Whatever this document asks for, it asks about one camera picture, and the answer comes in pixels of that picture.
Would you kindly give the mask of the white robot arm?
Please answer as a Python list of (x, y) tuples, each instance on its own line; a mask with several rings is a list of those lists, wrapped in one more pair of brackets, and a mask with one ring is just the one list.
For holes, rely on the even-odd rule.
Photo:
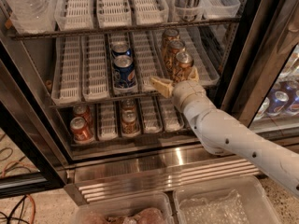
[(196, 69), (179, 83), (156, 76), (151, 76), (149, 82), (185, 116), (208, 153), (234, 153), (299, 197), (299, 154), (262, 138), (214, 106), (198, 82)]

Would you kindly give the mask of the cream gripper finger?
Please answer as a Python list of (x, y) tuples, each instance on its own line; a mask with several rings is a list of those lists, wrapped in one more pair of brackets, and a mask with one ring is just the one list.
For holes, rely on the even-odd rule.
[(173, 81), (161, 77), (150, 77), (151, 86), (159, 92), (164, 98), (170, 98), (173, 92)]
[(188, 80), (192, 80), (192, 81), (195, 81), (195, 82), (199, 81), (198, 70), (195, 66), (191, 67), (191, 72), (188, 75)]

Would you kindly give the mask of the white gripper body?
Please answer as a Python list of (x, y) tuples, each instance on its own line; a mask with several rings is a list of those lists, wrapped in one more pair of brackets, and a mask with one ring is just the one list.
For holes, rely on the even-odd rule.
[(172, 91), (172, 103), (181, 112), (183, 110), (183, 103), (196, 93), (205, 94), (206, 90), (196, 81), (181, 81), (175, 85)]

